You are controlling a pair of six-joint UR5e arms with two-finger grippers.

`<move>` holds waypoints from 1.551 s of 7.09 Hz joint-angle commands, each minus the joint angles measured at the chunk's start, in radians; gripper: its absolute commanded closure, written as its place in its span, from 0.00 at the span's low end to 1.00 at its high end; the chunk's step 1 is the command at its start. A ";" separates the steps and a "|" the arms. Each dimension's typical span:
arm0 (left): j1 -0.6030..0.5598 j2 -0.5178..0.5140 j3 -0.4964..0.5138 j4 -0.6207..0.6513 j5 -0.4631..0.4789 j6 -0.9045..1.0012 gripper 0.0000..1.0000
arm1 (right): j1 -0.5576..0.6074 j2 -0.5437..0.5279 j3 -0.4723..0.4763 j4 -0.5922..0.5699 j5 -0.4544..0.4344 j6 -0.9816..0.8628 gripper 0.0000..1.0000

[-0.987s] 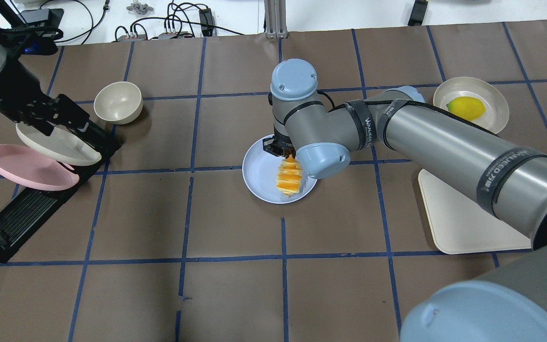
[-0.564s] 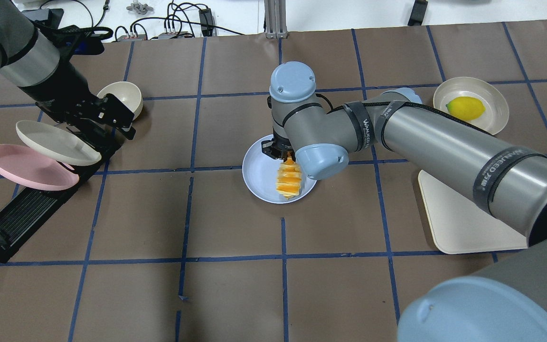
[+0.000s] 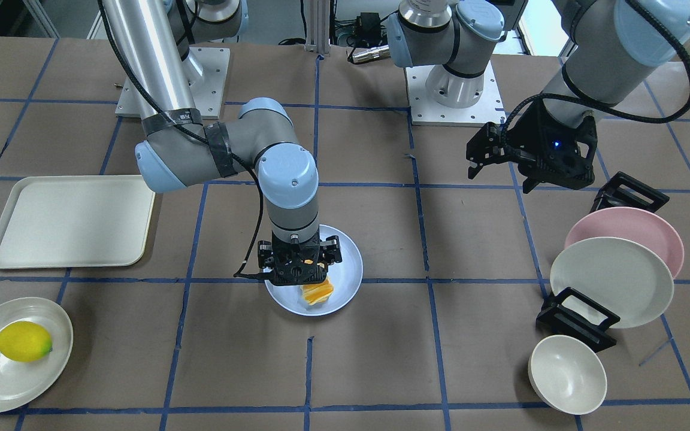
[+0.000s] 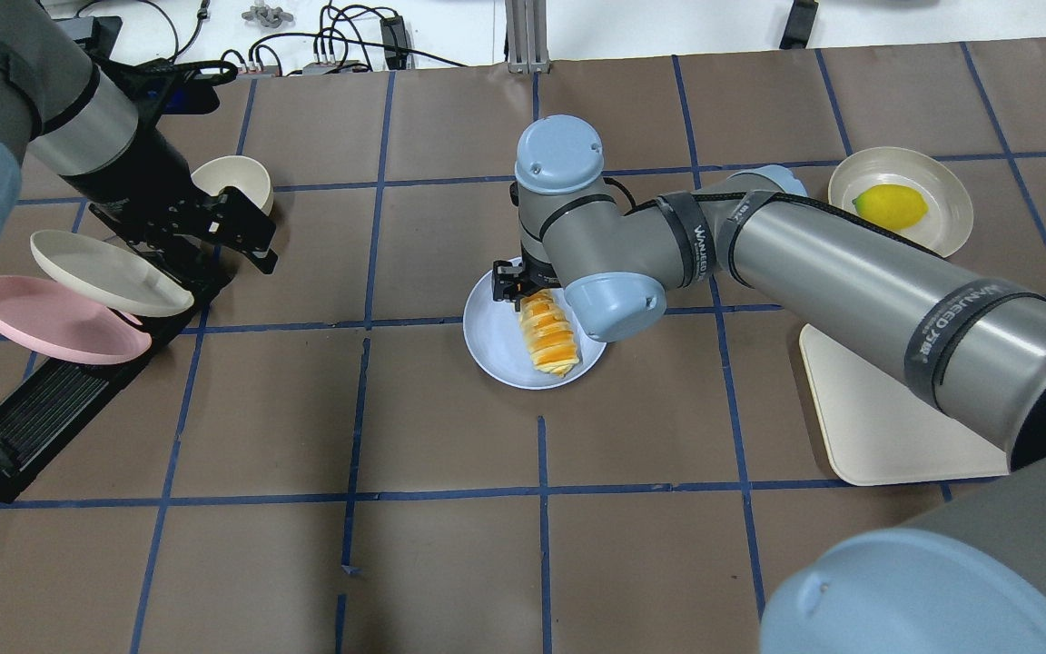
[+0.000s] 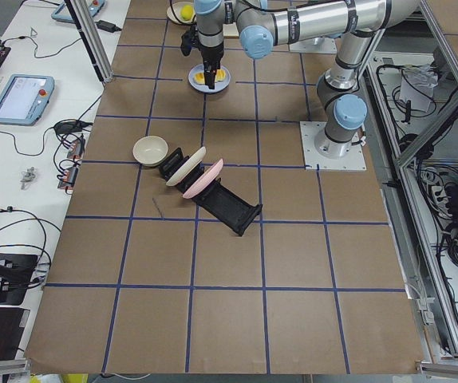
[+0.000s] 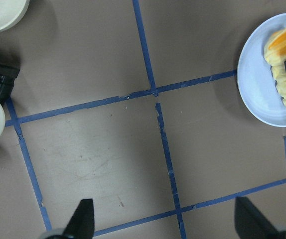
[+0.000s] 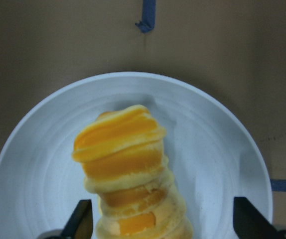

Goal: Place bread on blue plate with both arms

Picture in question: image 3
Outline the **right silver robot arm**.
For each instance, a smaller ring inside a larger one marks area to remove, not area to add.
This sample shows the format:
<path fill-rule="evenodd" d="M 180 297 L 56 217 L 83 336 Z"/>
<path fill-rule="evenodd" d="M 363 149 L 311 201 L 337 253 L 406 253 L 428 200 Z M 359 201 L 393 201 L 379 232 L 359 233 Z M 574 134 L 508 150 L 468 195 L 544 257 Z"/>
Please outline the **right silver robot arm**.
<path fill-rule="evenodd" d="M 161 1 L 99 1 L 99 14 L 113 53 L 141 101 L 145 140 L 135 156 L 155 193 L 169 193 L 209 180 L 248 172 L 255 181 L 259 212 L 268 214 L 272 238 L 252 238 L 255 274 L 236 277 L 275 286 L 323 282 L 342 262 L 336 235 L 320 237 L 314 156 L 298 144 L 293 123 L 279 102 L 255 98 L 235 121 L 204 125 Z"/>

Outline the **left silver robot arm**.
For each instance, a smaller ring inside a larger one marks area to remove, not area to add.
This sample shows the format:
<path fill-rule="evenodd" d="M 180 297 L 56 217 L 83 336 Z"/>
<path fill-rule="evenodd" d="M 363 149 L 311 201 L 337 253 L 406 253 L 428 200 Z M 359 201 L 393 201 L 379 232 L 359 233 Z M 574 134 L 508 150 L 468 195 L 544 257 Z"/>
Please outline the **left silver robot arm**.
<path fill-rule="evenodd" d="M 430 69 L 425 93 L 463 109 L 483 90 L 485 68 L 512 26 L 514 1 L 402 1 L 385 23 L 400 68 Z M 690 1 L 556 1 L 570 54 L 544 89 L 506 120 L 485 123 L 467 142 L 468 177 L 487 165 L 514 163 L 528 193 L 540 184 L 582 189 L 594 182 L 597 123 L 619 119 L 665 125 L 690 110 Z M 619 104 L 657 68 L 678 57 L 686 100 L 668 115 L 644 116 Z"/>

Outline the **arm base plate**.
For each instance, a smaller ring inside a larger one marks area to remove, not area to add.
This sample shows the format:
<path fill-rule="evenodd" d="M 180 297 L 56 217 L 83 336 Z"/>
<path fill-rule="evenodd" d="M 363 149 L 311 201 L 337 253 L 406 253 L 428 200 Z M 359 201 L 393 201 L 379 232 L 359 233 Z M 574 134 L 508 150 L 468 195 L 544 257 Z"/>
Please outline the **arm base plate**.
<path fill-rule="evenodd" d="M 411 66 L 404 71 L 413 125 L 483 126 L 506 120 L 491 63 L 482 75 L 471 79 L 454 76 L 441 65 Z"/>
<path fill-rule="evenodd" d="M 190 47 L 189 56 L 181 63 L 202 119 L 218 120 L 221 117 L 230 57 L 227 47 Z M 142 107 L 143 102 L 134 85 L 126 80 L 115 113 L 118 117 L 144 119 L 154 111 L 150 107 Z"/>

